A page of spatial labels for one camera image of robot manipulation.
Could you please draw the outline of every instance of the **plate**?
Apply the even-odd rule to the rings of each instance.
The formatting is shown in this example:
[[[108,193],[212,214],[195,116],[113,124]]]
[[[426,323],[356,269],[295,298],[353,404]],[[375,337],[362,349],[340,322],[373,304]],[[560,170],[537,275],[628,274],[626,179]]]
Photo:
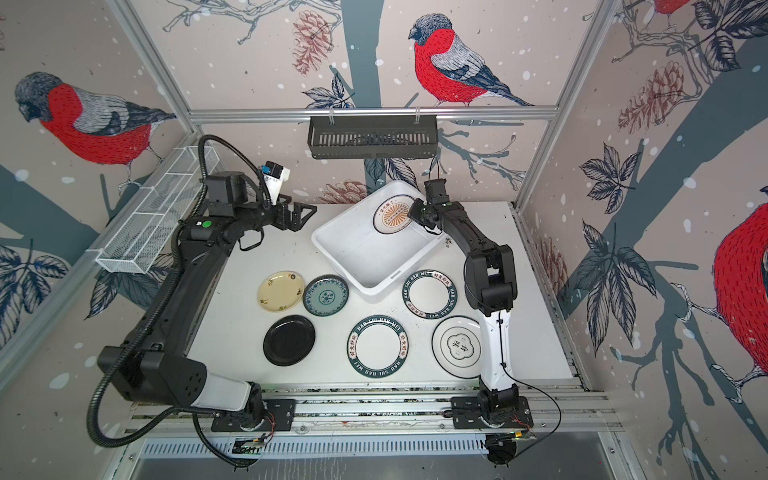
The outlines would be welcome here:
[[[440,322],[432,334],[432,353],[442,369],[460,379],[480,375],[480,324],[467,316]]]
[[[425,319],[448,315],[456,306],[456,286],[437,270],[419,270],[402,285],[402,301],[408,310]]]
[[[315,345],[315,326],[304,316],[277,320],[264,336],[264,356],[277,366],[291,366],[310,354]]]
[[[411,219],[408,211],[413,205],[413,197],[410,195],[395,195],[379,205],[373,214],[373,228],[379,233],[390,235],[406,228]]]
[[[273,273],[261,283],[257,298],[270,312],[282,312],[296,305],[304,293],[304,279],[296,272]]]
[[[384,315],[362,319],[346,343],[349,363],[361,375],[378,379],[397,372],[408,355],[408,335],[397,320]]]
[[[304,307],[316,316],[338,313],[349,300],[349,286],[336,275],[322,275],[312,280],[304,290]]]

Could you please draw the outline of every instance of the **red breast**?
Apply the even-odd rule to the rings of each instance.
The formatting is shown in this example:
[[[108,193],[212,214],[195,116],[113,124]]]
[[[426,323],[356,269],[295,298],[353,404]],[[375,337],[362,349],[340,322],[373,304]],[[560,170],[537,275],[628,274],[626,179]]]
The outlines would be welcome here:
[[[654,10],[669,15],[670,13],[676,12],[688,2],[690,2],[690,0],[654,0]]]
[[[83,113],[78,94],[68,84],[48,93],[52,121],[41,121],[72,153],[96,164],[127,164],[141,155],[149,145],[150,125],[113,136],[84,134],[74,128]]]
[[[768,371],[768,297],[762,267],[766,250],[768,204],[763,204],[723,239],[713,268],[717,310],[763,371]]]
[[[486,93],[486,90],[446,77],[430,60],[433,55],[450,50],[454,36],[455,33],[450,28],[440,28],[432,33],[424,46],[414,44],[416,77],[424,89],[435,95],[438,100],[468,103]]]

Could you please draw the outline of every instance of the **black circular component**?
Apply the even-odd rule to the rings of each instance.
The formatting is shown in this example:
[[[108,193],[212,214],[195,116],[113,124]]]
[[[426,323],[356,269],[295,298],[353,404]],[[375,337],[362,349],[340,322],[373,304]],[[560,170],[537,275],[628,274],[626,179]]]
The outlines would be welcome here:
[[[315,327],[305,316],[288,315],[277,320],[264,336],[264,356],[277,366],[291,366],[310,354]]]

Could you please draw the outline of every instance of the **white tabletop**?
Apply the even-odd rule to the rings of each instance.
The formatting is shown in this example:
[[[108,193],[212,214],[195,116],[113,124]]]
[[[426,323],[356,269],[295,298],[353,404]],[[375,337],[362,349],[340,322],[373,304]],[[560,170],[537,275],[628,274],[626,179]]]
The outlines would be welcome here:
[[[515,253],[518,299],[511,315],[510,364],[521,380],[570,379],[571,370],[554,331],[544,299],[525,253],[520,234],[505,202],[462,203],[467,214],[486,236],[498,244],[508,244]],[[235,379],[258,382],[262,386],[294,388],[358,388],[363,386],[473,386],[476,379],[456,378],[435,360],[432,333],[442,319],[426,320],[411,313],[400,288],[382,302],[366,303],[353,289],[339,313],[317,317],[299,302],[284,312],[267,312],[257,301],[261,282],[271,273],[293,270],[305,283],[317,276],[335,273],[326,258],[310,240],[312,232],[350,205],[318,205],[317,213],[299,232],[265,228],[262,245],[249,252],[232,252],[197,331],[189,358],[204,362],[211,372]],[[248,232],[243,245],[258,241],[259,234]],[[451,243],[440,246],[420,268],[439,270],[453,280],[458,289],[458,304],[449,316],[475,318],[464,294],[462,267],[464,255]],[[310,354],[296,365],[280,367],[263,353],[266,331],[287,315],[302,315],[315,326],[316,340]],[[370,379],[349,363],[346,343],[352,328],[371,315],[386,315],[400,322],[409,339],[405,364],[391,376]]]

